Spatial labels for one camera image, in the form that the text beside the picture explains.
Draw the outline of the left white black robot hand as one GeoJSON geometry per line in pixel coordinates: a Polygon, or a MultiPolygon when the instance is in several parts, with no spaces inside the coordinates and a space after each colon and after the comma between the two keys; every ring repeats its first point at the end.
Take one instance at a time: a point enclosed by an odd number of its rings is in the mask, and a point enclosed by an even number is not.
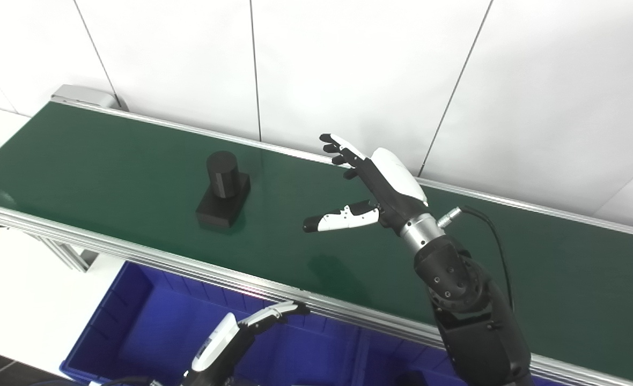
{"type": "Polygon", "coordinates": [[[254,344],[256,337],[277,323],[286,323],[290,315],[308,315],[301,301],[282,301],[266,306],[237,320],[226,314],[193,357],[182,378],[182,385],[230,385],[235,367],[254,344]]]}

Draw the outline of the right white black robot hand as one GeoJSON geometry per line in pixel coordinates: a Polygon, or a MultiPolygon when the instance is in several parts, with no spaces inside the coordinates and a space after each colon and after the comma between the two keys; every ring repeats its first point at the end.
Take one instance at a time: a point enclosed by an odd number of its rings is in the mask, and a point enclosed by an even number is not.
{"type": "Polygon", "coordinates": [[[303,222],[306,233],[352,229],[380,223],[400,234],[402,227],[426,212],[428,200],[420,184],[393,152],[379,147],[365,156],[338,135],[323,133],[323,151],[332,154],[332,164],[346,166],[344,179],[358,178],[373,196],[374,203],[364,200],[341,209],[308,217],[303,222]]]}

